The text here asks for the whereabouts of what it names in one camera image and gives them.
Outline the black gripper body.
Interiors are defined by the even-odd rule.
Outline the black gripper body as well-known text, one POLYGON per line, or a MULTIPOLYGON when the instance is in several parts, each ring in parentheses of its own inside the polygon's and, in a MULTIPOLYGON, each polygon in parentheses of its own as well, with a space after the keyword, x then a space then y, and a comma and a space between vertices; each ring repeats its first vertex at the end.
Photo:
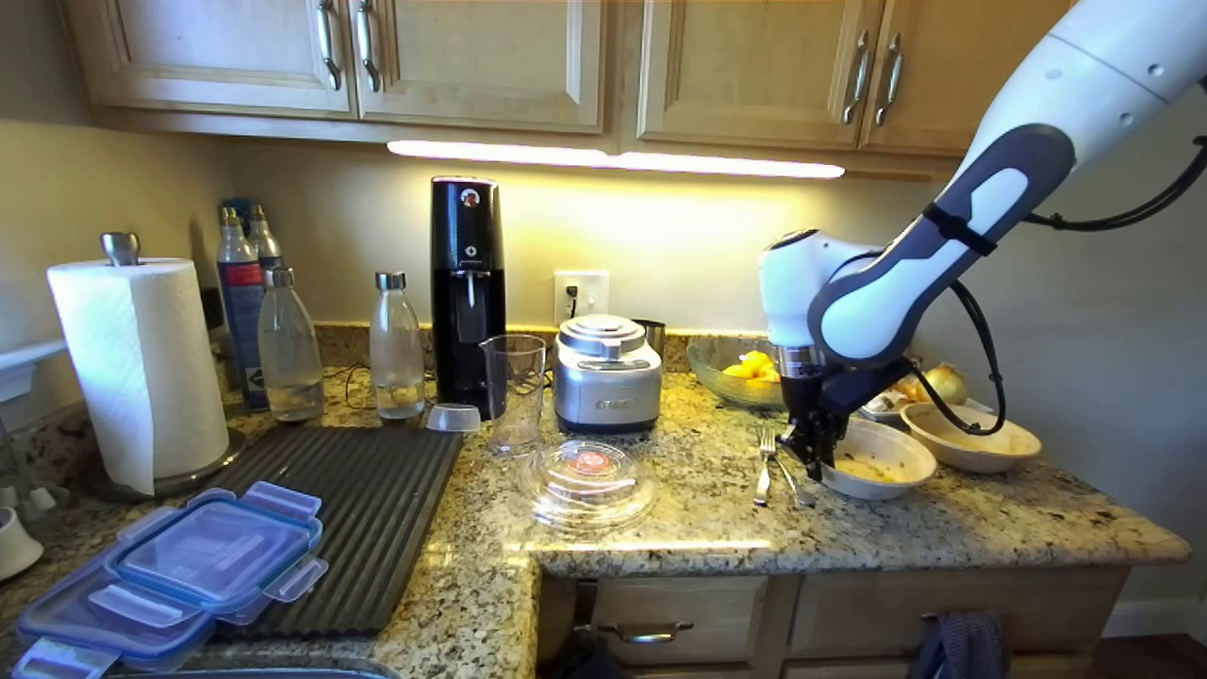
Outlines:
POLYGON ((834 469, 849 412, 824 392, 822 378, 783 378, 779 392, 789 425, 778 432, 778 443, 789 447, 810 477, 822 477, 834 469))

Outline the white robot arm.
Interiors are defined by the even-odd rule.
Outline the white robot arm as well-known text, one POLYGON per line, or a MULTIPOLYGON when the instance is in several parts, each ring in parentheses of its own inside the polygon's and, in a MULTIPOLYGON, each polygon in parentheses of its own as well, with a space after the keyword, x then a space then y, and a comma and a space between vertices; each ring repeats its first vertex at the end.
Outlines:
POLYGON ((1207 77, 1207 0, 1077 0, 1010 70, 941 193, 886 243, 803 228, 765 247, 758 282, 779 357, 789 428, 810 477, 849 414, 912 374, 905 345, 939 290, 983 323, 959 276, 1018 221, 1120 228, 1164 211, 1207 164, 1199 150, 1159 196, 1103 217, 1040 216, 1091 157, 1207 77))

